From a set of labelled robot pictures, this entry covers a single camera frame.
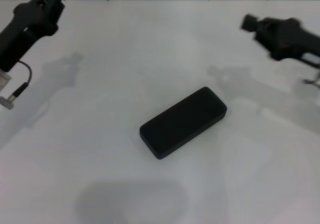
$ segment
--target black robotic arm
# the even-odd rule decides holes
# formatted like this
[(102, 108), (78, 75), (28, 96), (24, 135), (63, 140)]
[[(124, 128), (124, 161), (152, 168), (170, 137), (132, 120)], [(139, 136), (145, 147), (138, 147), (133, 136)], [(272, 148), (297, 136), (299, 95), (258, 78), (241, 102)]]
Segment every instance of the black robotic arm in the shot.
[[(57, 22), (65, 5), (62, 0), (31, 0), (19, 4), (10, 24), (0, 33), (0, 90), (10, 80), (6, 74), (44, 36), (52, 36), (58, 30)], [(11, 97), (0, 98), (0, 104), (13, 108), (13, 101), (27, 88), (24, 83)]]
[[(274, 60), (294, 58), (320, 69), (320, 37), (304, 30), (299, 20), (264, 18), (258, 21), (258, 18), (248, 14), (241, 28), (255, 32), (255, 40), (270, 52)], [(315, 80), (306, 79), (304, 82), (320, 88), (317, 84), (319, 80), (320, 72)]]

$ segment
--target white tabletop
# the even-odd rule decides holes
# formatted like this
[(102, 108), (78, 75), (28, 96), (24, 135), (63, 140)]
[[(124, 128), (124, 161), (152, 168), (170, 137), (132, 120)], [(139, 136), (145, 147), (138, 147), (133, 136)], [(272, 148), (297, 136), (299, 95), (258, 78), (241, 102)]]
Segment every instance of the white tabletop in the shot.
[[(0, 30), (18, 3), (0, 1)], [(318, 224), (320, 92), (301, 83), (315, 70), (239, 26), (250, 12), (319, 34), (319, 4), (66, 2), (0, 112), (0, 223)], [(28, 77), (10, 75), (5, 97)], [(203, 86), (226, 117), (157, 160), (139, 127)]]

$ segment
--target black object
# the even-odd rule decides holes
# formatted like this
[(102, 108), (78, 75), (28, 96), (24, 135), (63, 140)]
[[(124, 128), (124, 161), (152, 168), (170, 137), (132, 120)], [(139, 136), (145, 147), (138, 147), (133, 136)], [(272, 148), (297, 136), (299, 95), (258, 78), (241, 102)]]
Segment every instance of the black object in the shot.
[(20, 96), (20, 94), (22, 94), (22, 92), (28, 88), (28, 83), (23, 83), (15, 92), (13, 92), (13, 96), (18, 98)]
[(58, 30), (62, 0), (31, 0), (19, 4), (10, 24), (0, 33), (0, 69), (9, 72), (32, 45)]
[(140, 136), (163, 159), (220, 121), (226, 105), (204, 87), (140, 127)]
[[(270, 51), (271, 58), (278, 61), (294, 58), (320, 69), (320, 37), (304, 30), (299, 20), (267, 17), (258, 21), (257, 17), (247, 14), (241, 28), (248, 32), (256, 32), (255, 40)], [(316, 80), (304, 82), (320, 87), (316, 84), (319, 78), (320, 73)]]

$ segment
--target black power bank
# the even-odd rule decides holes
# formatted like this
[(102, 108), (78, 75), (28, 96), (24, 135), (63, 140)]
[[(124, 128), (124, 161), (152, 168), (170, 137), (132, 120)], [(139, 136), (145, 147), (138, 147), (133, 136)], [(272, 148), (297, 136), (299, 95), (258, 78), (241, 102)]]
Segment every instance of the black power bank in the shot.
[(140, 127), (140, 136), (158, 159), (163, 159), (220, 121), (226, 105), (204, 87)]

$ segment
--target cable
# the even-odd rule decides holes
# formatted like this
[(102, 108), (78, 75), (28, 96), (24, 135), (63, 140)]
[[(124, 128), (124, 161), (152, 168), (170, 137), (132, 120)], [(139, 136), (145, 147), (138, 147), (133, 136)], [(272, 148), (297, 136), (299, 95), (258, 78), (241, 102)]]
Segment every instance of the cable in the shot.
[(29, 70), (29, 79), (28, 79), (28, 81), (27, 81), (26, 83), (27, 83), (27, 84), (30, 84), (31, 79), (32, 79), (32, 69), (31, 69), (31, 67), (30, 67), (29, 65), (27, 65), (25, 62), (21, 61), (21, 60), (19, 60), (18, 63), (21, 63), (21, 64), (23, 64), (25, 67), (28, 68), (28, 70)]
[(21, 63), (23, 64), (25, 67), (28, 68), (29, 70), (29, 78), (28, 78), (28, 81), (26, 83), (23, 83), (15, 92), (12, 93), (12, 95), (9, 97), (9, 101), (10, 102), (13, 102), (16, 98), (18, 98), (20, 96), (20, 94), (22, 94), (22, 92), (28, 88), (30, 82), (31, 82), (31, 79), (32, 79), (32, 69), (29, 65), (27, 65), (25, 62), (19, 60), (18, 63)]

